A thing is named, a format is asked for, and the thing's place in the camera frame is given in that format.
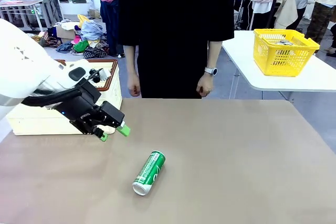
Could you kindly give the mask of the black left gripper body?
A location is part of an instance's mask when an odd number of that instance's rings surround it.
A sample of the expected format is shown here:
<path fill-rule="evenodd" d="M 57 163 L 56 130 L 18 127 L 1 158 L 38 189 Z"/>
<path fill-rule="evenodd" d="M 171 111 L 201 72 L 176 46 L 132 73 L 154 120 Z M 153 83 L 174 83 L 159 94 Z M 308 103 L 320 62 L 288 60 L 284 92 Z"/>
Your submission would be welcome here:
<path fill-rule="evenodd" d="M 92 84 L 77 84 L 74 91 L 64 95 L 55 110 L 72 125 L 98 125 L 102 121 L 100 107 L 96 105 L 100 97 L 101 93 Z"/>

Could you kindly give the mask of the person's right hand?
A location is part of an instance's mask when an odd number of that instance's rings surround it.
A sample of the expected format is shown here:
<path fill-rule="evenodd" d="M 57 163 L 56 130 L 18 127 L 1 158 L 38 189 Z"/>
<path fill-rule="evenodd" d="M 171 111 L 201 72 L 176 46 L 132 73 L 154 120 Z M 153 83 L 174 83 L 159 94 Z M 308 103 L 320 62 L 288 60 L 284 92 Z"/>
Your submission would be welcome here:
<path fill-rule="evenodd" d="M 132 97 L 138 97 L 141 94 L 139 76 L 136 73 L 128 74 L 128 90 Z"/>

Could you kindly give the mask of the person's left hand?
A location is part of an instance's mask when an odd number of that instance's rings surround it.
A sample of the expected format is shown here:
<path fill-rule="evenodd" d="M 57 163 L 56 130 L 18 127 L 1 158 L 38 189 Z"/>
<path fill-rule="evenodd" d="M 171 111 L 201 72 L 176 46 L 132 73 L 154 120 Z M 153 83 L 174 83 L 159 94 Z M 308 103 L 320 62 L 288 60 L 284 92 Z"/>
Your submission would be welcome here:
<path fill-rule="evenodd" d="M 213 76 L 205 72 L 198 81 L 196 91 L 202 98 L 204 98 L 213 91 L 213 87 Z"/>

